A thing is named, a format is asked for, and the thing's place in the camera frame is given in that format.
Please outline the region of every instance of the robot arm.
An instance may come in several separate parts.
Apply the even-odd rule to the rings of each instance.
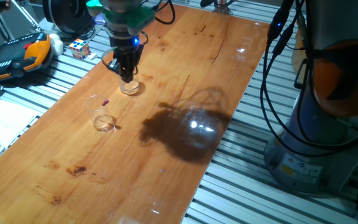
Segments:
[[[144,47],[139,41],[139,34],[154,21],[154,10],[142,7],[140,0],[93,0],[86,6],[92,16],[103,13],[110,46],[116,47],[113,51],[117,64],[109,62],[105,65],[129,83],[137,73]]]

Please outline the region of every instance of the wood grain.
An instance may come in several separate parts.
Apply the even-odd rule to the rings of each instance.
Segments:
[[[175,9],[173,25],[145,30],[140,94],[123,95],[99,63],[0,157],[0,223],[180,223],[267,24]],[[83,105],[95,94],[109,98],[120,130],[93,128]]]

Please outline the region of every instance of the white label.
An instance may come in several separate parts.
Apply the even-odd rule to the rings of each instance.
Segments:
[[[289,154],[285,154],[281,164],[281,170],[293,177],[296,180],[300,180],[307,183],[316,183],[318,180],[321,166],[311,165],[304,161],[301,161]]]

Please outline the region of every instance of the upside-down glass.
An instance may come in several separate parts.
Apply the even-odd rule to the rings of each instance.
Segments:
[[[114,118],[110,115],[107,98],[94,95],[85,101],[85,110],[88,112],[93,126],[98,131],[109,131],[114,127]]]
[[[126,83],[122,80],[119,80],[119,81],[120,81],[119,88],[121,89],[121,91],[123,93],[125,93],[127,95],[135,94],[140,89],[140,82],[139,82],[138,75],[134,75],[134,79],[130,83]]]

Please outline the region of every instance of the black wire bundle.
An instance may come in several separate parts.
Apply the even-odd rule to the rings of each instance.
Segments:
[[[160,5],[160,3],[157,4],[157,9],[155,9],[155,12],[158,12],[158,11],[161,11],[163,8],[165,8],[167,5],[169,4],[169,6],[171,7],[171,11],[172,11],[172,20],[169,21],[169,22],[165,22],[165,21],[162,21],[161,19],[159,19],[157,16],[155,17],[155,20],[162,23],[162,24],[165,24],[165,25],[170,25],[170,24],[173,24],[175,22],[175,18],[176,18],[176,15],[175,15],[175,8],[173,7],[173,3],[172,3],[172,0],[168,0],[161,8],[158,8],[158,6]]]
[[[285,147],[287,148],[290,152],[301,155],[301,156],[306,156],[306,157],[324,157],[324,156],[330,156],[345,150],[348,150],[351,148],[351,146],[354,146],[355,144],[358,144],[358,136],[356,136],[354,139],[351,139],[348,142],[342,143],[342,144],[317,144],[314,143],[313,141],[310,141],[310,139],[306,136],[306,133],[303,130],[303,127],[301,125],[301,119],[300,119],[300,113],[301,113],[301,104],[302,104],[302,99],[303,99],[303,95],[305,94],[305,90],[306,90],[306,84],[309,84],[310,87],[310,91],[312,91],[312,96],[314,99],[314,102],[317,103],[317,99],[315,99],[314,93],[313,93],[313,77],[312,77],[312,63],[311,60],[308,59],[306,62],[306,73],[303,79],[303,88],[301,90],[300,93],[300,97],[299,97],[299,102],[298,102],[298,106],[297,106],[297,122],[298,122],[298,126],[300,129],[300,133],[301,135],[306,139],[303,140],[302,138],[299,138],[296,134],[294,134],[289,128],[287,128],[287,126],[282,122],[282,120],[278,117],[278,114],[276,113],[276,111],[274,110],[274,107],[272,105],[272,102],[270,101],[269,98],[269,93],[267,91],[266,88],[266,79],[267,76],[269,75],[269,71],[270,68],[275,60],[275,58],[281,54],[282,50],[284,49],[284,47],[287,45],[287,42],[292,34],[293,31],[293,26],[294,23],[296,22],[296,19],[298,17],[298,15],[300,15],[301,13],[301,5],[303,4],[304,0],[302,0],[301,3],[299,3],[299,0],[296,0],[296,16],[294,18],[294,20],[292,21],[291,25],[284,31],[283,35],[280,35],[280,40],[278,41],[277,45],[275,46],[274,50],[273,50],[273,56],[272,59],[270,60],[269,64],[267,65],[267,59],[269,56],[269,48],[270,45],[273,41],[273,39],[269,39],[267,42],[267,47],[265,50],[265,55],[264,55],[264,66],[263,66],[263,80],[262,80],[262,84],[260,87],[260,105],[261,105],[261,109],[264,115],[264,118],[267,122],[267,126],[269,128],[269,130],[271,130],[272,134],[275,136],[275,138]],[[311,32],[311,25],[308,24],[308,34],[310,35]],[[311,50],[313,50],[313,48],[311,47],[311,42],[310,42],[310,38],[308,39],[309,41],[309,46],[308,49],[306,48],[306,54],[308,54]],[[294,139],[296,139],[297,141],[301,142],[302,144],[305,144],[307,146],[311,146],[311,147],[317,147],[320,149],[325,149],[325,150],[329,150],[331,152],[327,152],[327,153],[322,153],[322,154],[305,154],[302,152],[297,152],[295,150],[293,150],[291,147],[289,147],[287,144],[285,144],[282,139],[280,138],[280,136],[278,136],[278,134],[273,130],[272,125],[270,124],[269,118],[267,117],[266,114],[266,110],[265,110],[265,105],[264,105],[264,95],[266,97],[266,102],[269,105],[269,108],[271,109],[272,114],[274,115],[274,117],[276,118],[276,120],[280,123],[280,125],[283,127],[283,129]]]

